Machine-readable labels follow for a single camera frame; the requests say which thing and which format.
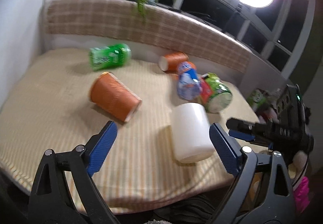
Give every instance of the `white cylinder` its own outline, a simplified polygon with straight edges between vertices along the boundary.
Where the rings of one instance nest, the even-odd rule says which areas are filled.
[[[209,137],[210,124],[202,105],[179,105],[174,108],[171,119],[176,160],[181,163],[194,163],[213,154],[215,148]]]

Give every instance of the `silver bolt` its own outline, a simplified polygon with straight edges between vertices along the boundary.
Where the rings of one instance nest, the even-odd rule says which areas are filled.
[[[78,146],[75,148],[75,150],[76,150],[77,152],[82,152],[84,149],[85,149],[85,147],[84,147],[83,145],[78,145]]]
[[[276,157],[280,157],[282,154],[280,153],[280,152],[278,152],[278,151],[274,151],[273,152],[274,153],[274,155],[276,156]]]
[[[244,147],[242,147],[242,151],[245,153],[250,153],[252,151],[252,149],[249,146],[244,146]]]
[[[45,155],[46,155],[46,156],[49,156],[49,155],[51,155],[51,154],[53,154],[53,151],[52,151],[51,149],[47,149],[47,150],[45,151]]]

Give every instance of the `green package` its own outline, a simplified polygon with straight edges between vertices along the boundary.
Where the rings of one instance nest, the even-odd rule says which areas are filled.
[[[123,66],[131,59],[131,50],[126,44],[116,44],[102,48],[91,48],[90,65],[94,71]]]

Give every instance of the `brown checkered cloth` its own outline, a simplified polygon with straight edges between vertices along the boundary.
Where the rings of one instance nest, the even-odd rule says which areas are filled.
[[[245,72],[251,51],[185,15],[146,6],[143,18],[136,3],[126,0],[52,0],[47,9],[49,34],[110,37],[186,54]]]

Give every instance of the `pink fabric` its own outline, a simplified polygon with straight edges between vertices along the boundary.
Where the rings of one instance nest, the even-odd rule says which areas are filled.
[[[309,204],[308,193],[309,193],[308,178],[303,177],[299,186],[294,190],[296,211],[298,213],[303,212],[303,210],[308,206]]]

